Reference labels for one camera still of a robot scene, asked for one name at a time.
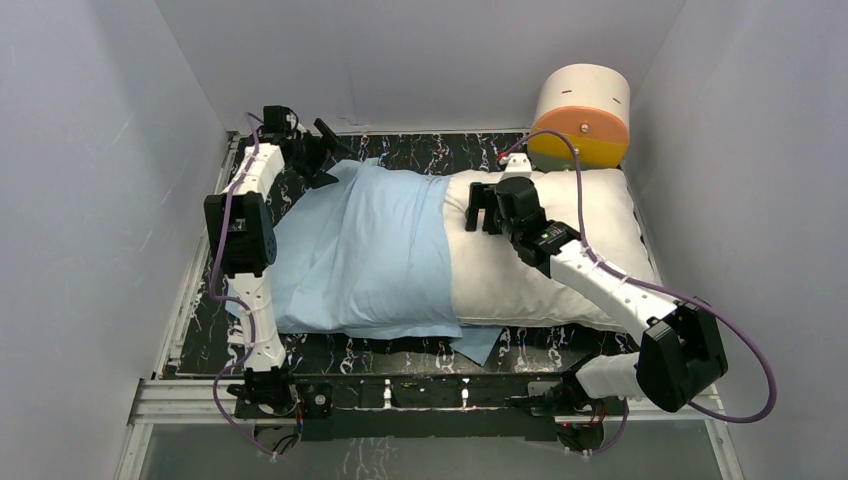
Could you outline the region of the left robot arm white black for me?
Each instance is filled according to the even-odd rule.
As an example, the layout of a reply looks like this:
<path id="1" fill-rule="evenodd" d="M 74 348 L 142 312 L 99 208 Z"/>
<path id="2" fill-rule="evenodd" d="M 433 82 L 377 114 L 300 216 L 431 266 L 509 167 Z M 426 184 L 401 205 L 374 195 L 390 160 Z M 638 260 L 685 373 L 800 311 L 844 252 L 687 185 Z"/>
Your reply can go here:
<path id="1" fill-rule="evenodd" d="M 288 416 L 303 401 L 284 368 L 285 348 L 279 337 L 270 281 L 277 256 L 274 222 L 267 199 L 276 178 L 294 171 L 311 189 L 336 183 L 326 162 L 342 149 L 338 135 L 321 118 L 305 126 L 290 108 L 264 107 L 260 117 L 248 115 L 252 134 L 233 178 L 204 200 L 210 248 L 214 255 L 210 281 L 224 278 L 226 292 L 212 296 L 238 310 L 244 347 L 237 366 L 243 381 L 228 391 L 240 406 L 263 415 Z"/>

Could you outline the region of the white pillow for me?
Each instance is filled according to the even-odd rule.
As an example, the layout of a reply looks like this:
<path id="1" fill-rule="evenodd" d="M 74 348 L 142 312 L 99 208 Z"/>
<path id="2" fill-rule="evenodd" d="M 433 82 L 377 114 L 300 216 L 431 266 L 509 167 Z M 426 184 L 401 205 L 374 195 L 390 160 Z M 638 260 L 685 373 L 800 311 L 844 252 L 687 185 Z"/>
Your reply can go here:
<path id="1" fill-rule="evenodd" d="M 516 327 L 576 323 L 627 333 L 644 329 L 633 310 L 650 303 L 651 295 L 603 272 L 581 244 L 552 256 L 551 273 L 545 275 L 519 258 L 508 236 L 466 230 L 471 184 L 494 184 L 500 178 L 472 170 L 449 178 L 443 215 L 459 321 Z M 548 219 L 583 226 L 600 260 L 630 278 L 659 283 L 622 171 L 535 172 L 531 180 Z"/>

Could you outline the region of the light blue pillowcase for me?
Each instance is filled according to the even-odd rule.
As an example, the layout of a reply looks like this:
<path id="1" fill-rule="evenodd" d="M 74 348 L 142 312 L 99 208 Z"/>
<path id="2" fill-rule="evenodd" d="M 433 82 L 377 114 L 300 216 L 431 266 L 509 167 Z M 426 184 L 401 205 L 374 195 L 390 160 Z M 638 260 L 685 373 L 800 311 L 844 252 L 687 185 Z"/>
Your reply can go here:
<path id="1" fill-rule="evenodd" d="M 240 274 L 227 309 L 255 358 L 277 357 L 274 333 L 394 340 L 445 337 L 477 364 L 496 327 L 459 318 L 444 206 L 453 176 L 342 160 L 331 185 L 311 189 L 274 227 L 275 262 Z"/>

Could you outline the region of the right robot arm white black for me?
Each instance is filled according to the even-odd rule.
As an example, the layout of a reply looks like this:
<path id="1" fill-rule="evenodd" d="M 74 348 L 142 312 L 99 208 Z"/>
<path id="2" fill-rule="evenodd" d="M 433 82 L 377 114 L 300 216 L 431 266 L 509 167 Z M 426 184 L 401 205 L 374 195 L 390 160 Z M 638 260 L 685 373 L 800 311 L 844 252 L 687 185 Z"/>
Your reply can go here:
<path id="1" fill-rule="evenodd" d="M 582 358 L 563 373 L 561 384 L 530 396 L 530 403 L 558 403 L 587 414 L 602 399 L 621 397 L 648 399 L 674 413 L 727 373 L 713 314 L 637 286 L 591 258 L 581 232 L 547 218 L 531 179 L 471 183 L 465 228 L 504 235 L 523 263 L 584 296 L 638 344 L 635 353 Z"/>

